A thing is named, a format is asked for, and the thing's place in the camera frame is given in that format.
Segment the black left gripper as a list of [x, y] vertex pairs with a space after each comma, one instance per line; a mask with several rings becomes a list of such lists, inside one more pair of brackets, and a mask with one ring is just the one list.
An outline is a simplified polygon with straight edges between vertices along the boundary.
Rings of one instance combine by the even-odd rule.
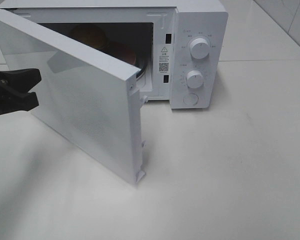
[[0, 115], [38, 107], [37, 94], [30, 90], [41, 80], [37, 68], [0, 71]]

